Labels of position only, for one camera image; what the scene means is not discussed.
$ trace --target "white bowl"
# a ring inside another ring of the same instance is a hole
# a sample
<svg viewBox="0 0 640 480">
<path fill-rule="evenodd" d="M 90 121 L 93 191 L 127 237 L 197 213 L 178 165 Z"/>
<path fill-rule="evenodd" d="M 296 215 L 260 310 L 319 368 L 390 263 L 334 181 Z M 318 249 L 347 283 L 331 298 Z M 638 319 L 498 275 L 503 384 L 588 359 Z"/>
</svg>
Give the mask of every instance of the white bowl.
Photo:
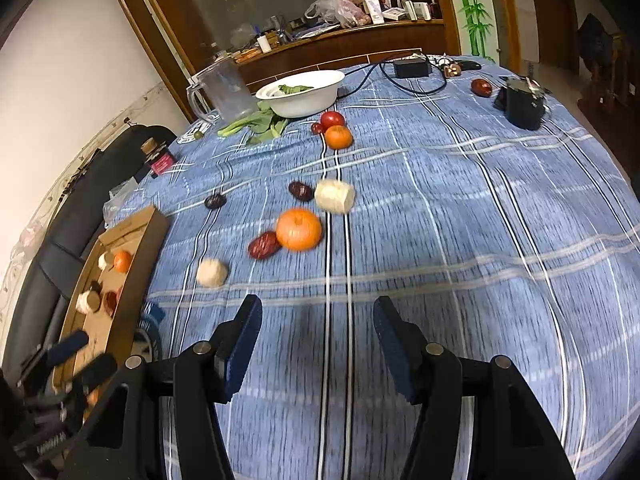
<svg viewBox="0 0 640 480">
<path fill-rule="evenodd" d="M 307 117 L 326 110 L 335 103 L 338 97 L 338 86 L 344 79 L 339 70 L 312 70 L 278 79 L 260 88 L 255 96 L 261 101 L 267 101 L 271 109 L 280 117 L 293 119 Z M 278 86 L 312 86 L 312 90 L 305 90 L 297 94 L 274 95 L 278 93 Z"/>
</svg>

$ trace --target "green bamboo decal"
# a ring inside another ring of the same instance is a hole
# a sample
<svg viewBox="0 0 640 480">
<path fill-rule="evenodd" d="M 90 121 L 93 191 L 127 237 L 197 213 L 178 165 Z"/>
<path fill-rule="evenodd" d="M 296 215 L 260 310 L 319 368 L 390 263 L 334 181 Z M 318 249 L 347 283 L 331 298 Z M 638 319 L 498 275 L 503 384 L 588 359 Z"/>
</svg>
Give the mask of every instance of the green bamboo decal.
<svg viewBox="0 0 640 480">
<path fill-rule="evenodd" d="M 465 28 L 469 32 L 471 54 L 491 59 L 486 54 L 486 38 L 493 24 L 485 23 L 491 16 L 484 8 L 484 4 L 478 0 L 462 0 L 462 9 L 460 10 L 465 13 Z"/>
</svg>

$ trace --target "power cord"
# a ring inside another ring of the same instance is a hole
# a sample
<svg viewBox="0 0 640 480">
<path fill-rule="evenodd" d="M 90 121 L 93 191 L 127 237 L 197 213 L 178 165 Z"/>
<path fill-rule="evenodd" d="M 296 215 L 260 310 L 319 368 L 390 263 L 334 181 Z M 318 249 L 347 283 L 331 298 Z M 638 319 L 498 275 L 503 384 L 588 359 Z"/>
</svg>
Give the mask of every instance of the power cord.
<svg viewBox="0 0 640 480">
<path fill-rule="evenodd" d="M 396 87 L 398 87 L 401 90 L 404 90 L 405 92 L 408 92 L 409 94 L 413 94 L 413 95 L 417 95 L 417 96 L 425 96 L 425 95 L 432 95 L 435 94 L 436 92 L 439 92 L 441 90 L 444 89 L 445 86 L 447 86 L 447 78 L 444 76 L 444 72 L 441 67 L 434 65 L 433 63 L 429 62 L 431 64 L 431 66 L 433 66 L 434 68 L 437 68 L 438 71 L 440 72 L 440 74 L 442 75 L 442 79 L 443 79 L 443 83 L 442 85 L 440 85 L 439 87 L 437 87 L 436 89 L 433 90 L 429 90 L 427 92 L 422 92 L 419 90 L 414 90 L 412 88 L 407 88 L 406 86 L 401 85 L 400 83 L 397 83 L 396 81 L 393 80 L 393 78 L 391 76 L 389 76 L 389 74 L 386 73 L 385 69 L 384 69 L 384 65 L 389 64 L 388 61 L 389 57 L 386 57 L 385 59 L 377 62 L 377 63 L 371 63 L 368 65 L 363 65 L 359 68 L 356 68 L 355 70 L 351 70 L 350 72 L 347 72 L 344 76 L 347 77 L 348 75 L 351 75 L 353 73 L 359 72 L 360 70 L 363 70 L 367 67 L 371 67 L 369 69 L 369 71 L 365 74 L 364 78 L 362 78 L 362 81 L 360 82 L 360 84 L 358 85 L 358 87 L 355 90 L 352 90 L 351 92 L 347 92 L 346 94 L 340 95 L 338 96 L 338 99 L 344 99 L 345 97 L 348 97 L 352 94 L 355 94 L 358 90 L 360 90 L 363 86 L 364 83 L 367 82 L 367 80 L 369 79 L 369 77 L 371 76 L 371 73 L 376 69 L 377 66 L 380 67 L 380 72 L 382 72 L 382 75 L 384 77 L 386 77 L 387 79 L 389 79 L 389 81 L 391 81 L 391 83 L 393 85 L 395 85 Z"/>
</svg>

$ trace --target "pink label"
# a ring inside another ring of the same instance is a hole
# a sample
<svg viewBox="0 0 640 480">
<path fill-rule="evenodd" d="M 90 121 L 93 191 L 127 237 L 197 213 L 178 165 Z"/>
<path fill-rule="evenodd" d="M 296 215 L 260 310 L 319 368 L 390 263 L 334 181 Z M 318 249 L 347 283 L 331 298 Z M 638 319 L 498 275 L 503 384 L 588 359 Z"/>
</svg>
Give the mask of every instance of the pink label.
<svg viewBox="0 0 640 480">
<path fill-rule="evenodd" d="M 174 158 L 169 153 L 165 153 L 151 165 L 151 169 L 154 170 L 156 174 L 162 174 L 172 167 L 174 162 Z"/>
</svg>

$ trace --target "bottle with pink label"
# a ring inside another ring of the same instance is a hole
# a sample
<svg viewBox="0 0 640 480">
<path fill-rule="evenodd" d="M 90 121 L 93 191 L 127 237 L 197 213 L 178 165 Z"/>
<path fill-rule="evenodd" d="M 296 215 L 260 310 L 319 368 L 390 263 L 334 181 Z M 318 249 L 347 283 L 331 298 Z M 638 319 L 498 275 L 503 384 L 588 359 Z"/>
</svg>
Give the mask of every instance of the bottle with pink label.
<svg viewBox="0 0 640 480">
<path fill-rule="evenodd" d="M 151 137 L 147 139 L 142 146 L 140 146 L 142 153 L 146 155 L 146 164 L 153 171 L 152 177 L 156 177 L 172 165 L 175 164 L 175 157 L 169 151 L 165 143 L 158 145 L 158 142 Z"/>
</svg>

